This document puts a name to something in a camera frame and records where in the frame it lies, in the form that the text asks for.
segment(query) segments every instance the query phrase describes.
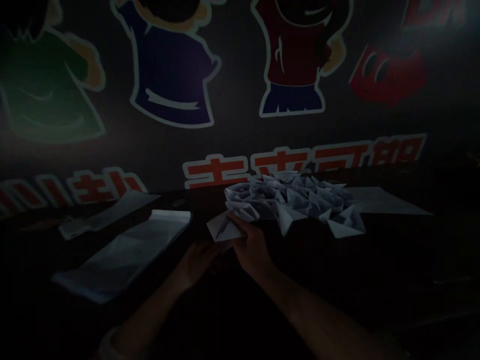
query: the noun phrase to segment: wall mural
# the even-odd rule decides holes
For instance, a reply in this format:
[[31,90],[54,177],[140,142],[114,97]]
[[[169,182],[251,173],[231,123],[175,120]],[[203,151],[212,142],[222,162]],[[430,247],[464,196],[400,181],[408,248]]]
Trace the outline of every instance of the wall mural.
[[[367,166],[417,161],[422,153],[427,134],[382,136],[376,140],[363,140],[338,144],[319,145],[314,148],[293,149],[277,147],[273,152],[255,153],[250,156],[250,167],[256,178],[273,172],[296,170],[311,173],[308,164],[314,164],[314,172],[359,168],[368,158]],[[183,163],[183,174],[188,179],[185,189],[203,188],[247,182],[249,163],[245,156],[224,157],[208,155],[205,160]]]
[[59,0],[5,20],[0,91],[12,131],[26,140],[68,144],[105,134],[85,89],[101,91],[105,73],[97,49],[53,27],[63,20]]
[[75,171],[64,182],[69,192],[53,174],[35,176],[35,184],[18,178],[2,181],[0,217],[13,216],[27,209],[46,208],[49,204],[61,208],[118,200],[127,190],[148,193],[137,174],[124,172],[118,166],[106,167],[101,174],[94,174],[91,170]]
[[196,32],[210,23],[211,4],[225,2],[111,0],[111,10],[131,40],[134,86],[130,103],[137,110],[179,128],[214,124],[207,85],[222,61]]
[[448,24],[461,28],[466,13],[466,0],[406,0],[401,29],[443,28]]
[[422,88],[427,75],[418,51],[402,59],[367,44],[349,82],[363,100],[394,106]]
[[[465,14],[465,0],[406,0],[400,29],[459,28],[465,24]],[[419,51],[400,58],[367,44],[349,83],[363,100],[394,106],[421,89],[427,74]]]
[[266,92],[259,115],[325,111],[320,77],[345,60],[342,32],[352,17],[353,0],[253,0],[250,8],[266,43]]

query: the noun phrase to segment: wall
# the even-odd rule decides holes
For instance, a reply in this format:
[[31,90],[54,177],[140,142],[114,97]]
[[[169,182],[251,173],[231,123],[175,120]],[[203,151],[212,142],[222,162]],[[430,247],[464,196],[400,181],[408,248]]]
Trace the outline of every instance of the wall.
[[[21,52],[3,56],[4,216],[283,168],[480,161],[476,1],[344,0],[332,10],[330,1],[298,9],[280,0],[285,18],[274,0],[202,0],[189,19],[169,12],[155,24],[130,1],[120,10],[116,1],[53,2],[61,18],[40,40],[56,35],[88,71],[47,44],[35,51],[51,62],[12,78],[29,63]],[[305,9],[331,13],[326,27],[303,23]],[[333,21],[340,26],[324,36]],[[37,76],[49,66],[52,77],[67,69],[78,108],[61,85],[45,84],[48,74]],[[21,86],[33,89],[28,100],[15,97]]]

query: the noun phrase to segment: white outline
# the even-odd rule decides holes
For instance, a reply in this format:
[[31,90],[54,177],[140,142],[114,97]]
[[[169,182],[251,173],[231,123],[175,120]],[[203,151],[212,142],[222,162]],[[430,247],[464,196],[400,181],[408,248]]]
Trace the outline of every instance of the white outline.
[[113,188],[115,189],[115,194],[116,194],[116,197],[117,198],[120,198],[120,194],[117,190],[117,187],[115,186],[111,176],[110,176],[110,173],[119,173],[122,181],[123,181],[123,184],[125,185],[125,189],[128,191],[129,189],[132,190],[132,188],[130,187],[130,185],[127,183],[127,181],[125,180],[125,178],[133,178],[136,183],[138,184],[138,186],[140,187],[141,191],[143,193],[149,193],[147,188],[145,187],[144,183],[142,182],[142,180],[140,180],[139,176],[134,173],[134,172],[124,172],[124,170],[119,167],[119,166],[109,166],[109,167],[105,167],[103,168],[102,170],[102,174],[103,174],[103,178],[108,178],[108,181],[111,183],[111,185],[113,186]]
[[[129,1],[133,1],[133,0],[126,0],[121,6],[124,6]],[[126,32],[126,35],[128,36],[128,38],[130,39],[130,42],[131,42],[132,54],[133,54],[134,85],[133,85],[133,90],[132,90],[132,93],[131,93],[131,96],[130,96],[130,104],[135,109],[137,109],[138,111],[140,111],[141,113],[143,113],[144,115],[148,116],[149,118],[151,118],[153,120],[156,120],[160,123],[170,125],[170,126],[173,126],[173,127],[176,127],[176,128],[201,129],[201,128],[211,127],[215,123],[214,122],[214,117],[212,115],[212,109],[211,109],[211,106],[210,106],[210,97],[209,97],[209,91],[208,91],[207,85],[219,73],[220,68],[222,67],[222,59],[220,59],[220,57],[217,56],[217,55],[213,55],[213,53],[208,48],[208,45],[207,45],[207,42],[205,41],[205,39],[198,36],[196,34],[196,31],[199,27],[206,26],[210,23],[210,20],[212,19],[211,4],[222,5],[226,1],[227,0],[217,0],[217,1],[215,1],[215,0],[210,0],[210,1],[209,0],[201,0],[200,3],[203,4],[206,7],[207,15],[206,15],[205,19],[203,19],[201,21],[195,20],[194,21],[194,26],[193,26],[192,29],[190,29],[189,31],[186,31],[186,32],[182,32],[182,34],[185,34],[185,35],[191,37],[192,39],[199,42],[203,46],[203,49],[205,50],[206,54],[210,57],[212,64],[214,64],[216,62],[215,69],[210,73],[209,76],[204,78],[203,82],[202,82],[203,94],[204,94],[204,98],[205,98],[205,105],[206,105],[206,108],[207,108],[208,117],[210,119],[210,122],[203,123],[203,124],[190,124],[189,125],[189,124],[180,124],[180,123],[177,123],[177,122],[174,122],[174,121],[163,119],[163,118],[145,110],[143,107],[139,106],[136,103],[136,98],[137,98],[137,95],[139,93],[139,88],[140,88],[139,59],[138,59],[139,52],[138,52],[138,49],[137,49],[137,40],[135,38],[135,34],[133,33],[133,30],[131,30],[130,27],[127,25],[127,23],[126,23],[124,17],[122,16],[122,14],[120,14],[117,11],[117,0],[110,0],[111,11],[112,11],[113,15],[120,21],[121,25],[123,26],[123,29]],[[146,29],[147,31],[150,30],[151,27],[155,26],[155,27],[158,27],[160,29],[170,31],[170,32],[180,32],[180,31],[173,31],[171,29],[162,28],[162,27],[153,25],[146,20],[145,20],[145,22],[147,23],[147,29]]]
[[[425,143],[427,142],[427,137],[428,135],[426,133],[417,133],[417,134],[410,134],[410,135],[393,135],[393,136],[380,136],[375,139],[375,141],[372,141],[370,145],[370,149],[368,150],[368,166],[379,166],[379,165],[385,165],[385,164],[394,164],[397,162],[397,156],[399,154],[399,150],[402,146],[402,142],[404,140],[409,140],[409,139],[422,139],[422,143],[420,145],[420,148],[418,149],[418,153],[416,154],[415,160],[417,161],[420,158],[420,155],[422,153],[422,150],[424,149]],[[379,142],[385,142],[385,143],[391,143],[392,141],[399,140],[400,143],[398,145],[398,148],[395,150],[395,153],[393,154],[391,158],[391,163],[390,162],[383,162],[383,163],[378,163],[373,165],[374,161],[374,156],[375,156],[375,146]]]
[[382,66],[385,64],[385,63],[391,63],[392,62],[392,59],[390,57],[386,57],[383,59],[383,61],[380,63],[380,65],[378,66],[378,69],[376,70],[376,73],[375,73],[375,77],[373,78],[373,81],[375,81],[375,84],[378,84],[379,82],[377,81],[378,78],[379,78],[379,72],[380,72],[380,69],[382,68]]
[[305,172],[305,167],[311,162],[312,160],[312,151],[309,147],[304,147],[300,149],[290,149],[288,146],[280,146],[273,149],[273,151],[269,152],[257,152],[250,156],[250,168],[255,171],[256,177],[262,177],[262,173],[260,172],[260,168],[267,168],[270,174],[278,171],[278,165],[266,165],[266,166],[257,166],[255,165],[256,159],[262,158],[269,158],[269,157],[276,157],[278,156],[279,152],[284,151],[287,155],[295,155],[295,154],[304,154],[306,153],[306,160],[304,161],[292,161],[287,162],[285,164],[285,170],[293,170],[295,165],[298,163],[302,163],[301,169],[298,172],[299,174],[303,174]]
[[95,175],[91,170],[79,170],[79,171],[74,171],[73,176],[65,180],[66,185],[70,190],[71,195],[73,196],[73,199],[77,204],[86,205],[86,204],[96,204],[96,203],[103,202],[103,201],[80,201],[81,195],[90,195],[87,189],[77,189],[74,186],[74,183],[81,181],[80,176],[82,175],[89,175],[92,180],[103,180],[105,182],[105,186],[98,187],[97,191],[99,193],[111,193],[113,195],[113,198],[110,200],[106,200],[106,202],[118,200],[119,193],[117,192],[117,189],[115,188],[112,180],[110,179],[110,176],[107,176],[105,178],[103,174]]
[[221,179],[223,181],[246,178],[247,181],[252,177],[247,171],[249,170],[249,161],[246,156],[233,156],[233,157],[224,157],[222,154],[211,154],[207,155],[205,160],[197,161],[186,161],[182,164],[183,174],[189,180],[185,181],[185,189],[190,189],[190,185],[194,184],[204,184],[211,183],[214,180],[214,175],[212,172],[204,172],[200,174],[190,175],[189,167],[191,166],[202,166],[210,165],[212,159],[219,159],[221,163],[231,163],[236,161],[243,162],[243,168],[235,170],[224,170],[221,172]]
[[365,78],[365,68],[367,67],[367,63],[370,61],[371,58],[374,56],[378,56],[378,53],[376,51],[371,52],[370,55],[365,60],[365,63],[363,64],[363,69],[361,70],[361,75]]
[[[63,18],[63,12],[62,12],[61,8],[60,8],[60,12],[61,12],[61,17]],[[86,136],[83,136],[83,137],[76,137],[73,140],[68,140],[68,141],[62,140],[61,138],[59,138],[59,140],[55,140],[55,141],[54,140],[43,141],[42,139],[39,139],[38,137],[28,136],[23,132],[19,132],[18,129],[14,126],[14,118],[13,118],[13,114],[12,114],[12,109],[11,109],[10,104],[9,104],[9,99],[7,97],[7,91],[5,90],[5,87],[2,83],[2,81],[0,80],[0,96],[1,96],[2,101],[4,103],[5,112],[6,112],[6,116],[8,118],[8,123],[9,123],[10,129],[15,133],[15,135],[17,135],[21,139],[25,139],[27,141],[37,143],[37,144],[52,144],[52,145],[75,144],[75,143],[95,139],[95,138],[98,138],[98,137],[101,137],[101,136],[105,135],[106,130],[105,130],[104,123],[103,123],[102,119],[100,118],[100,115],[98,114],[97,109],[92,104],[92,102],[90,101],[90,98],[88,97],[88,95],[85,92],[85,89],[95,91],[95,92],[100,92],[105,88],[106,76],[105,76],[105,71],[103,69],[102,63],[100,62],[100,54],[98,53],[97,48],[92,43],[78,37],[77,35],[75,35],[73,33],[68,32],[66,34],[62,34],[58,30],[56,30],[54,28],[51,28],[51,27],[44,28],[42,30],[41,34],[38,36],[38,38],[35,41],[32,41],[30,33],[28,33],[28,35],[29,35],[28,37],[30,37],[30,41],[32,41],[32,43],[35,43],[36,41],[38,41],[44,35],[44,32],[48,32],[48,33],[51,33],[51,34],[57,36],[60,40],[65,42],[67,44],[67,46],[70,46],[69,43],[68,43],[68,38],[71,38],[74,41],[77,41],[77,42],[81,43],[82,45],[89,47],[89,49],[91,49],[93,51],[93,53],[95,55],[95,61],[98,64],[98,67],[99,67],[99,70],[100,70],[100,76],[101,76],[101,79],[100,79],[101,82],[98,86],[90,86],[87,83],[77,79],[74,76],[73,72],[70,70],[67,63],[65,62],[64,64],[65,64],[65,67],[66,67],[68,73],[70,74],[70,77],[71,77],[73,83],[76,85],[76,87],[78,88],[78,91],[80,92],[80,95],[83,97],[83,100],[85,101],[87,107],[90,108],[90,110],[92,112],[93,119],[97,121],[97,124],[99,125],[99,130],[97,132],[95,132],[94,134],[86,135]],[[13,36],[12,36],[12,39],[14,41],[19,40],[18,38],[15,38]],[[24,36],[20,36],[20,39],[22,41],[26,41],[27,36],[24,34]]]
[[[345,160],[345,167],[341,169],[350,169],[352,168],[353,162],[354,162],[354,154],[347,154],[347,155],[337,155],[337,156],[329,156],[329,157],[315,157],[315,152],[318,150],[330,150],[330,149],[341,149],[341,148],[348,148],[348,147],[354,147],[354,146],[362,146],[362,145],[368,145],[366,151],[364,151],[360,157],[360,162],[359,162],[359,168],[362,167],[362,164],[364,163],[365,157],[367,157],[370,153],[372,141],[371,140],[361,140],[361,141],[352,141],[352,142],[342,142],[342,143],[336,143],[336,144],[329,144],[329,145],[318,145],[315,146],[311,149],[311,162],[315,164],[315,170],[314,173],[320,172],[320,164],[323,163],[330,163],[333,161],[338,161],[338,160]],[[327,171],[333,171],[337,170],[335,168],[329,169]]]
[[[401,147],[402,147],[402,143],[405,141],[405,140],[410,140],[410,139],[421,139],[421,144],[420,144],[420,147],[418,148],[418,152],[416,153],[416,156],[415,156],[415,160],[414,161],[417,161],[419,158],[420,158],[420,154],[422,153],[423,149],[424,149],[424,146],[425,146],[425,143],[427,142],[427,137],[428,137],[428,134],[426,133],[418,133],[418,134],[412,134],[412,135],[403,135],[402,136],[402,140],[401,140],[401,143],[400,143],[400,146],[398,147],[398,151],[400,151]],[[398,157],[398,152],[395,156],[395,162],[397,162],[397,157]]]
[[358,62],[356,63],[355,68],[353,69],[353,72],[351,73],[350,80],[348,80],[348,83],[350,84],[352,80],[354,79],[355,73],[357,72],[357,69],[360,66],[360,63],[362,62],[362,59],[364,58],[365,52],[367,51],[367,48],[369,47],[369,43],[367,42],[365,45],[365,48],[361,52],[360,58],[358,59]]
[[42,175],[35,176],[36,184],[42,190],[43,194],[46,196],[48,201],[50,201],[50,204],[54,208],[59,208],[60,205],[55,200],[53,195],[50,193],[49,189],[45,186],[45,183],[44,183],[45,180],[52,180],[55,183],[58,191],[61,193],[61,195],[63,196],[63,199],[65,200],[65,202],[67,203],[67,205],[69,207],[75,205],[74,202],[72,201],[72,199],[70,198],[68,192],[65,190],[64,186],[60,183],[59,179],[55,175],[53,175],[53,174],[42,174]]
[[445,1],[446,0],[440,0],[441,1],[441,4],[440,4],[440,10],[437,14],[435,14],[435,20],[428,23],[428,24],[425,24],[425,25],[417,25],[417,26],[405,26],[405,20],[407,18],[407,13],[408,13],[408,10],[409,10],[409,6],[410,6],[410,3],[411,3],[411,0],[406,0],[406,5],[405,5],[405,9],[403,11],[403,17],[401,18],[401,24],[400,24],[400,29],[403,30],[403,31],[409,31],[409,30],[416,30],[416,29],[421,29],[421,28],[433,28],[433,27],[437,27],[437,28],[443,28],[445,26],[447,26],[448,24],[448,20],[450,19],[450,17],[453,18],[453,25],[459,29],[461,27],[463,27],[466,23],[467,23],[467,20],[465,19],[465,17],[463,19],[459,18],[459,16],[457,16],[457,6],[461,6],[463,7],[463,12],[464,14],[467,13],[467,2],[466,0],[458,0],[460,1],[461,3],[460,4],[456,4],[456,3],[452,3],[450,4],[449,8],[447,8],[447,10],[449,11],[448,12],[448,17],[447,17],[447,21],[446,23],[439,23],[439,19],[438,17],[440,16],[440,14],[445,11]]
[[[20,202],[22,202],[29,209],[42,209],[48,206],[48,203],[45,201],[43,196],[41,196],[38,191],[36,191],[26,180],[23,179],[10,179],[5,180],[2,185],[8,193],[12,194]],[[14,185],[22,185],[27,188],[37,199],[40,201],[38,205],[33,205],[27,201],[27,199],[14,187]]]
[[[272,59],[271,59],[271,48],[272,48],[272,46],[270,44],[270,36],[269,36],[268,30],[267,30],[267,27],[265,26],[265,23],[264,23],[262,17],[260,16],[259,12],[256,9],[256,6],[259,3],[259,1],[262,1],[262,0],[252,0],[252,2],[250,3],[250,11],[253,14],[253,16],[255,17],[255,19],[257,20],[257,22],[260,25],[260,28],[263,32],[263,37],[265,39],[265,49],[266,49],[266,63],[265,63],[265,69],[263,71],[263,80],[265,81],[265,84],[266,84],[266,91],[263,94],[263,97],[261,99],[260,108],[258,110],[258,115],[261,118],[274,118],[274,117],[283,117],[283,116],[292,116],[292,115],[306,115],[306,114],[323,113],[325,111],[325,109],[327,108],[327,104],[325,102],[324,95],[319,88],[320,77],[327,77],[327,76],[333,74],[343,64],[343,62],[345,61],[345,58],[347,57],[347,47],[345,46],[345,42],[344,42],[342,33],[345,31],[345,29],[349,25],[350,20],[352,18],[352,14],[353,14],[353,11],[354,11],[354,0],[349,0],[350,6],[349,6],[349,10],[348,10],[348,17],[347,17],[345,23],[335,34],[332,35],[332,37],[327,42],[327,44],[330,44],[334,40],[340,41],[340,46],[342,48],[342,58],[341,58],[341,60],[338,62],[338,64],[335,67],[333,67],[328,72],[323,71],[321,69],[317,69],[316,79],[315,79],[315,83],[314,83],[314,90],[318,94],[318,96],[320,97],[320,100],[321,100],[321,103],[322,103],[322,108],[321,109],[314,109],[314,110],[299,110],[299,111],[289,111],[287,109],[287,111],[283,111],[283,112],[279,112],[279,110],[277,108],[277,111],[272,112],[272,113],[263,113],[263,109],[265,107],[265,101],[267,100],[267,97],[268,97],[268,95],[270,93],[270,90],[271,90],[271,81],[269,80],[268,75],[269,75],[270,63],[272,61]],[[282,15],[282,12],[281,11],[278,11],[278,12],[282,16],[282,18],[285,19],[284,16]],[[331,17],[331,14],[327,18],[325,18],[324,20],[320,21],[317,24],[313,24],[313,25],[306,25],[306,26],[301,26],[301,25],[297,25],[297,24],[293,24],[293,25],[298,26],[299,28],[316,26],[318,24],[321,24],[322,22],[327,23],[330,20],[330,17]]]

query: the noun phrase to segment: table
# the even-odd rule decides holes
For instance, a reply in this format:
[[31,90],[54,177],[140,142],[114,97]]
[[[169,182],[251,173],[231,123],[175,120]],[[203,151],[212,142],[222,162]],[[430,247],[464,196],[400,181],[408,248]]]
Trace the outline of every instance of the table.
[[[346,182],[348,186],[381,186],[435,216],[363,214],[367,234],[344,239],[334,239],[327,226],[313,219],[294,222],[285,238],[273,220],[257,225],[265,233],[273,262],[283,272],[373,331],[395,331],[479,313],[479,172],[389,165],[323,173],[318,176],[321,180]],[[191,241],[211,240],[205,223],[225,210],[223,188],[162,194],[104,230],[71,241],[64,241],[56,228],[29,232],[16,229],[51,217],[89,217],[112,203],[35,210],[10,219],[4,225],[8,235],[2,254],[10,287],[6,293],[13,309],[10,315],[16,323],[13,334],[24,334],[29,324],[30,350],[39,349],[55,357],[71,355],[75,349],[79,359],[85,358],[107,330],[123,321],[162,283]],[[186,202],[173,207],[177,199]],[[55,271],[78,267],[118,234],[145,221],[152,209],[192,211],[192,222],[124,294],[99,306],[49,281]],[[216,325],[229,309],[236,309],[230,314],[233,320],[254,312],[266,316],[272,324],[285,325],[261,289],[241,271],[233,251],[225,259],[226,270],[206,276],[175,306],[176,315],[171,316],[175,321],[165,324],[168,333],[183,324],[177,332],[188,334],[185,336],[198,349],[206,342],[209,347],[225,346],[218,339],[213,341],[215,336],[199,337],[198,333],[208,333],[203,326],[212,333],[227,331]],[[469,279],[449,281],[464,276]],[[256,331],[263,334],[266,328],[260,326]],[[291,331],[287,333],[292,341],[301,343]],[[163,336],[169,338],[171,347],[175,346],[174,339],[165,333]]]

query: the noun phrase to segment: hand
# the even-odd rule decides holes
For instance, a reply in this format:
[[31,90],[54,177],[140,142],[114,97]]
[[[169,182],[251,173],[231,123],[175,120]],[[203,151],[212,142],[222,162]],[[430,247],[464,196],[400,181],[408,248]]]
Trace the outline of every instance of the hand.
[[225,243],[213,245],[195,241],[181,258],[168,280],[177,290],[184,292],[190,289],[208,269],[212,259],[223,249]]
[[267,250],[264,232],[232,213],[228,213],[227,216],[246,234],[246,238],[232,240],[233,248],[243,270],[254,279],[274,271],[276,268]]

